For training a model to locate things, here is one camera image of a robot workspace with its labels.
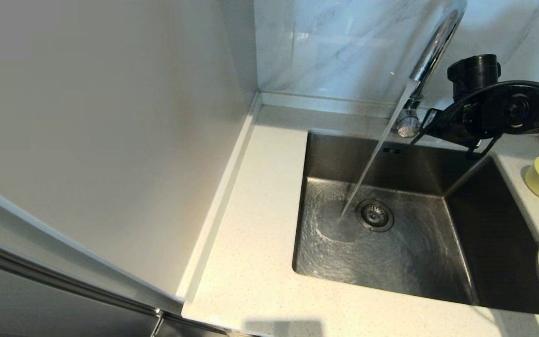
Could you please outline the round metal drain strainer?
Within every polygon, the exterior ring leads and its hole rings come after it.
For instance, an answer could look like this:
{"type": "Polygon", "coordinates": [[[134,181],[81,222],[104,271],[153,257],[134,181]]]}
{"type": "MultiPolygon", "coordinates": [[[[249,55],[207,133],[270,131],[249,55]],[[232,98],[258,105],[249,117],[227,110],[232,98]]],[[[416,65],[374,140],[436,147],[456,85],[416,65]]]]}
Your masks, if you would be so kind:
{"type": "Polygon", "coordinates": [[[356,216],[361,225],[372,232],[387,232],[395,224],[391,209],[378,200],[362,200],[356,207],[356,216]]]}

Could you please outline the white tall side panel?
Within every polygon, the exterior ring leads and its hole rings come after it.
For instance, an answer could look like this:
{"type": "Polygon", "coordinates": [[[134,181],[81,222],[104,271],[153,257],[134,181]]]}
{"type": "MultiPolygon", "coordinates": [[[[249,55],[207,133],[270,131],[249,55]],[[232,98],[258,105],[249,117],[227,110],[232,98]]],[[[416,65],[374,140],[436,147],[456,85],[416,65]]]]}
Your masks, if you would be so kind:
{"type": "Polygon", "coordinates": [[[256,94],[253,0],[0,0],[0,205],[184,301],[256,94]]]}

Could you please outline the chrome gooseneck kitchen faucet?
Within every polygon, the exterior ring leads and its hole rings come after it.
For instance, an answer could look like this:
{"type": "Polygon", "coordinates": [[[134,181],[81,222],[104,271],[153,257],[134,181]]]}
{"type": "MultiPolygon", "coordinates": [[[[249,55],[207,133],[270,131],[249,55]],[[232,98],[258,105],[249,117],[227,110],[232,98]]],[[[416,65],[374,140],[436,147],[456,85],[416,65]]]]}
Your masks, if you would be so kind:
{"type": "Polygon", "coordinates": [[[411,71],[406,89],[391,117],[391,132],[402,138],[419,134],[420,121],[417,108],[423,100],[422,91],[436,70],[444,52],[454,36],[464,13],[467,0],[451,0],[443,10],[417,63],[411,71]]]}

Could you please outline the stainless steel sink basin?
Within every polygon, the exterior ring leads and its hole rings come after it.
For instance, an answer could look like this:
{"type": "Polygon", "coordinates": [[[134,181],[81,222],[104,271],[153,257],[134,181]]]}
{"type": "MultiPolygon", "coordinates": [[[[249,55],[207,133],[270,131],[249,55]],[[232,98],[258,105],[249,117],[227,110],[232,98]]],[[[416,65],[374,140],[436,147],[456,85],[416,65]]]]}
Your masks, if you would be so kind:
{"type": "Polygon", "coordinates": [[[293,270],[358,286],[539,314],[538,244],[492,158],[311,132],[293,270]],[[395,217],[372,232],[362,200],[395,217]]]}

